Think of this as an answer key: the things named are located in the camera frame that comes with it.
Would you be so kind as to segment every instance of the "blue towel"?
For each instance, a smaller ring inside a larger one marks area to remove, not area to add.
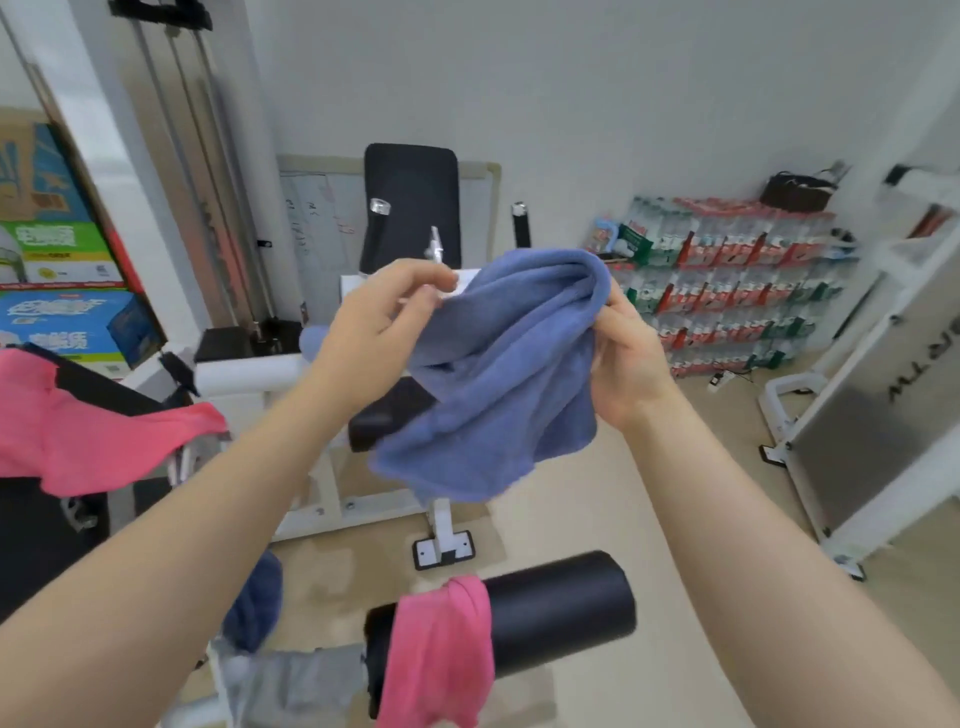
[[[270,551],[256,562],[221,631],[236,649],[256,652],[274,631],[283,604],[283,566]]]
[[[438,402],[377,443],[371,467],[421,500],[483,501],[596,434],[589,372],[607,267],[582,250],[515,250],[430,320],[410,374]],[[316,356],[325,329],[300,338]]]

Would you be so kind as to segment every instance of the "pink cloth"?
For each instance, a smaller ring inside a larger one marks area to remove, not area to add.
[[[473,728],[493,687],[490,597],[476,576],[396,606],[377,728]]]
[[[51,496],[123,488],[199,435],[226,432],[212,404],[126,417],[57,389],[57,365],[0,350],[0,477],[40,477]]]

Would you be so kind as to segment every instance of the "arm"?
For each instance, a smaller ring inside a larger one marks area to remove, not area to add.
[[[255,428],[0,625],[0,725],[154,725],[326,443],[399,379],[439,302],[433,286],[455,285],[426,261],[377,273]]]
[[[758,726],[956,726],[917,649],[734,462],[616,286],[593,398],[634,455],[721,665]]]

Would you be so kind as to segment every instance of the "hand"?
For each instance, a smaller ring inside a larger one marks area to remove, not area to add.
[[[660,337],[640,318],[616,283],[593,328],[593,408],[606,422],[622,430],[644,402],[660,399],[675,391],[676,385]]]
[[[314,369],[345,398],[350,416],[397,383],[441,304],[438,289],[456,286],[457,274],[445,265],[396,260],[344,297]]]

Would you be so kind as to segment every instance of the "whiteboard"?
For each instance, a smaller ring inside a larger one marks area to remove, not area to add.
[[[328,324],[340,305],[340,276],[360,269],[367,230],[363,161],[280,157],[279,164],[307,314],[312,324]],[[499,167],[467,162],[460,171],[462,264],[481,268],[491,257]]]

